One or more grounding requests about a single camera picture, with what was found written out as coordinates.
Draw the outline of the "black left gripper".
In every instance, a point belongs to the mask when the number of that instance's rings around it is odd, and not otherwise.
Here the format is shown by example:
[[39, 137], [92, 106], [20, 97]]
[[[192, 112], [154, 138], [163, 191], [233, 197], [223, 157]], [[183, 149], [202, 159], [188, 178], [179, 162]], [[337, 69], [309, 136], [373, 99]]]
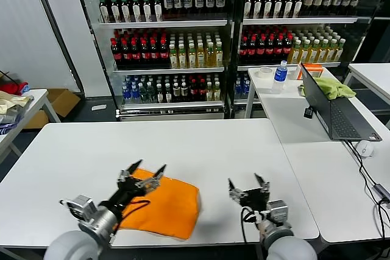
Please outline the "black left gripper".
[[120, 172], [118, 190], [106, 201], [106, 207], [113, 214], [122, 214], [135, 197], [143, 197], [145, 192], [152, 192], [160, 186], [160, 180], [166, 168], [165, 164], [147, 179], [128, 178], [138, 169], [142, 161], [140, 159]]

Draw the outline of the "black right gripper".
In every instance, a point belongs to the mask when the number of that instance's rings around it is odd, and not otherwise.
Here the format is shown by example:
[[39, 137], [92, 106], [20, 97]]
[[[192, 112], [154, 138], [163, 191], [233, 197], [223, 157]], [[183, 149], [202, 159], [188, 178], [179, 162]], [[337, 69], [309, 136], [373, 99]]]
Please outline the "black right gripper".
[[254, 211], [265, 211], [267, 210], [267, 203], [269, 201], [270, 182], [266, 181], [258, 174], [254, 174], [254, 176], [260, 186], [256, 189], [250, 189], [247, 191], [242, 191], [236, 188], [229, 178], [229, 197], [233, 201], [239, 202], [242, 207], [248, 207]]

